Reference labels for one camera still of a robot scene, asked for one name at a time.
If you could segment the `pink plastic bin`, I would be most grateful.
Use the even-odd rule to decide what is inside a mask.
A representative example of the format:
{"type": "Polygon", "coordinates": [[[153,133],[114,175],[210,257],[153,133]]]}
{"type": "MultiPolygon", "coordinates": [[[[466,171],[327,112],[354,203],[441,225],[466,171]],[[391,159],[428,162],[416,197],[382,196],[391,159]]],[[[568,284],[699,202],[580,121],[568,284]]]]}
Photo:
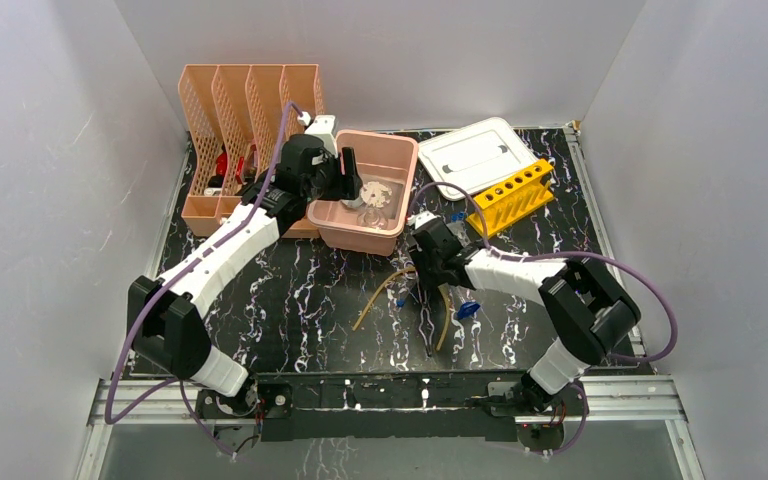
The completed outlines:
{"type": "Polygon", "coordinates": [[[339,147],[354,150],[362,180],[355,201],[312,202],[307,219],[326,245],[389,256],[403,232],[418,159],[418,143],[408,137],[342,130],[339,147]]]}

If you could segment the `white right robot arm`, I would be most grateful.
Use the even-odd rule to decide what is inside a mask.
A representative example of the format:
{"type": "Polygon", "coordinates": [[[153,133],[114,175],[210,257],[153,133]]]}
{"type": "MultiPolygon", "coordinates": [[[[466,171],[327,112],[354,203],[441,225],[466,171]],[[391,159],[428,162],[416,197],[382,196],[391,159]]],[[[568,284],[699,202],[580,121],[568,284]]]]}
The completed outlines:
{"type": "Polygon", "coordinates": [[[604,262],[589,253],[560,261],[513,260],[461,242],[430,212],[410,217],[408,225],[409,254],[424,288],[492,290],[544,308],[557,337],[505,394],[537,414],[558,406],[563,389],[605,360],[641,318],[604,262]]]}

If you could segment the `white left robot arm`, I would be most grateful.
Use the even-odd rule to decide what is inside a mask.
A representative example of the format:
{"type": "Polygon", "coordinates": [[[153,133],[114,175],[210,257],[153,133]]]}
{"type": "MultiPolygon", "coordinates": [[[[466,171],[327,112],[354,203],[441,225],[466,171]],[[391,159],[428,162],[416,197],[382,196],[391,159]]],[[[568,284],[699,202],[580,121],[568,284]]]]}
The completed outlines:
{"type": "Polygon", "coordinates": [[[235,416],[259,400],[249,371],[216,347],[205,316],[222,291],[263,250],[302,220],[316,200],[354,201],[362,181],[354,151],[336,144],[336,118],[318,115],[275,152],[275,162],[246,187],[227,220],[188,257],[128,292],[129,349],[178,380],[220,394],[235,416]]]}

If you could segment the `clear glass flask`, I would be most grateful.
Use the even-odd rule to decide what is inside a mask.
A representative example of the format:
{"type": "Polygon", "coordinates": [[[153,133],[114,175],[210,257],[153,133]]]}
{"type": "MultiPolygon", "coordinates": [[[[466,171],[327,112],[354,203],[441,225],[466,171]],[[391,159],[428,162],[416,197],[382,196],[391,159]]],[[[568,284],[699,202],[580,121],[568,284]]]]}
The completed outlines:
{"type": "Polygon", "coordinates": [[[363,228],[383,230],[388,225],[388,219],[380,208],[364,208],[357,217],[357,225],[363,228]]]}

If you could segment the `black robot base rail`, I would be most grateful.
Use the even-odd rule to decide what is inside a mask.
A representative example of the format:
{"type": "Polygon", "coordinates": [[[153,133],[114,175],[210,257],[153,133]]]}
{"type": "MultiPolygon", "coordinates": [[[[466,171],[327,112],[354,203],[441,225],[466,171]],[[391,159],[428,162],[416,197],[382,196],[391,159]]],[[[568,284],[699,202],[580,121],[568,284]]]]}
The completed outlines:
{"type": "Polygon", "coordinates": [[[507,370],[260,374],[237,398],[202,390],[199,418],[249,423],[265,442],[302,439],[477,437],[559,447],[587,414],[582,385],[555,394],[507,370]]]}

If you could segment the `blue base graduated cylinder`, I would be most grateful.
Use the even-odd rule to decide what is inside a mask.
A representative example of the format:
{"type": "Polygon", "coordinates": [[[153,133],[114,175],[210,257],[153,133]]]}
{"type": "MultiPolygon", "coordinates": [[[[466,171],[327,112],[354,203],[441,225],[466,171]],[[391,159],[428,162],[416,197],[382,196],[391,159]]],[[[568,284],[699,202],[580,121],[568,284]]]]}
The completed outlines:
{"type": "Polygon", "coordinates": [[[481,308],[481,305],[477,302],[474,302],[474,301],[464,302],[458,307],[455,314],[455,318],[457,320],[470,318],[473,315],[475,315],[480,308],[481,308]]]}

